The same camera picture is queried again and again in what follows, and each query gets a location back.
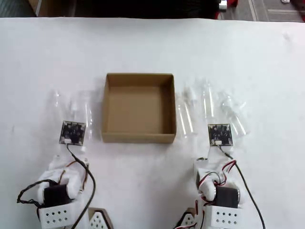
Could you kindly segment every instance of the white 3d-printed part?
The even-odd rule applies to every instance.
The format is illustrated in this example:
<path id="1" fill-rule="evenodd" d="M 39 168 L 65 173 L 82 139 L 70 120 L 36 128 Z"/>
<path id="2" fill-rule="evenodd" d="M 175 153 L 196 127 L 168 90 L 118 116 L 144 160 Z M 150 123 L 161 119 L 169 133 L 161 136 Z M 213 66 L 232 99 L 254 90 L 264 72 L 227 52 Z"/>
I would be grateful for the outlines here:
<path id="1" fill-rule="evenodd" d="M 100 212 L 95 212 L 92 218 L 90 219 L 89 229 L 110 229 L 107 227 L 105 219 Z"/>
<path id="2" fill-rule="evenodd" d="M 195 223 L 195 219 L 191 214 L 185 214 L 181 226 L 190 226 Z"/>
<path id="3" fill-rule="evenodd" d="M 204 214 L 203 228 L 243 228 L 241 213 L 242 210 L 239 208 L 207 206 Z"/>
<path id="4" fill-rule="evenodd" d="M 42 229 L 58 228 L 72 225 L 76 218 L 79 205 L 76 202 L 39 209 Z"/>

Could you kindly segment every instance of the floor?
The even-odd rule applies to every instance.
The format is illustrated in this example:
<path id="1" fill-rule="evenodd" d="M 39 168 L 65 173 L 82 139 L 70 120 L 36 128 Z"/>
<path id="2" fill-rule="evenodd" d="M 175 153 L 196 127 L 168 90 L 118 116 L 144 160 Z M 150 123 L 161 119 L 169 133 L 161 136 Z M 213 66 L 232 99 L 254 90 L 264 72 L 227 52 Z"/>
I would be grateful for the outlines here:
<path id="1" fill-rule="evenodd" d="M 36 10 L 39 0 L 29 0 L 29 2 Z M 284 4 L 281 0 L 239 0 L 236 8 L 230 7 L 226 12 L 219 14 L 218 19 L 303 22 L 302 16 L 305 17 L 305 4 L 297 10 L 292 3 Z"/>

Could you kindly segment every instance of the white table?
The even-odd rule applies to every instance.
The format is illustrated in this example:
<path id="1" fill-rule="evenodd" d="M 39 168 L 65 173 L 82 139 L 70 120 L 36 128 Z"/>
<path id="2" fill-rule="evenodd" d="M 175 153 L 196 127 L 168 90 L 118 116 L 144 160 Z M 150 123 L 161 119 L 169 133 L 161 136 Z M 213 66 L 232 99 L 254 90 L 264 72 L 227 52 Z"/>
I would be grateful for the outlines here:
<path id="1" fill-rule="evenodd" d="M 211 20 L 0 19 L 0 146 L 3 228 L 39 228 L 35 208 L 16 204 L 58 149 L 44 114 L 50 89 L 96 88 L 108 72 L 173 73 L 179 91 L 195 77 L 247 101 L 251 134 L 234 156 L 266 227 L 301 228 L 305 126 L 305 25 Z M 97 191 L 116 229 L 170 229 L 196 188 L 180 142 L 88 142 Z M 35 192 L 26 198 L 35 198 Z M 260 228 L 251 203 L 247 228 Z"/>

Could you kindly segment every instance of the cardboard box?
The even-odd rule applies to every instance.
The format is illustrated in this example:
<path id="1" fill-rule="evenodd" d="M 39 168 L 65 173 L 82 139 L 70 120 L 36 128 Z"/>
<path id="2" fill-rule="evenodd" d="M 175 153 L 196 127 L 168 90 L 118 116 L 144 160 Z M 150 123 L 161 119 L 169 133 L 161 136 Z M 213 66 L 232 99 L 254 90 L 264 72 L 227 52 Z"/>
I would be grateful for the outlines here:
<path id="1" fill-rule="evenodd" d="M 102 107 L 104 142 L 172 143 L 175 136 L 172 74 L 107 74 Z"/>

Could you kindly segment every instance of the circuit board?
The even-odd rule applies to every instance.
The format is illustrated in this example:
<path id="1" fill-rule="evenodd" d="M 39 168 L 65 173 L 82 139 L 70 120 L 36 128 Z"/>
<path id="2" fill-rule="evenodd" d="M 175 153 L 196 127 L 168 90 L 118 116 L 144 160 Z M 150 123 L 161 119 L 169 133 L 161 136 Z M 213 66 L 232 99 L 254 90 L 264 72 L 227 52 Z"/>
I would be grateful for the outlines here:
<path id="1" fill-rule="evenodd" d="M 86 124 L 63 121 L 59 143 L 70 143 L 82 146 L 85 137 Z"/>
<path id="2" fill-rule="evenodd" d="M 230 124 L 209 124 L 210 146 L 233 146 Z"/>

